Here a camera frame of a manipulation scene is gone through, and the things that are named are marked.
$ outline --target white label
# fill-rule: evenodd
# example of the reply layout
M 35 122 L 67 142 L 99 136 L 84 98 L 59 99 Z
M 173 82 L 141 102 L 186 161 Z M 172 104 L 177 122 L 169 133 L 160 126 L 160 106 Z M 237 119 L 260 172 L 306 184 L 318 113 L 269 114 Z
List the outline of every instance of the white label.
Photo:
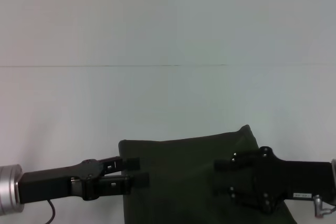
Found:
M 293 193 L 293 198 L 307 198 L 307 199 L 311 199 L 311 194 Z

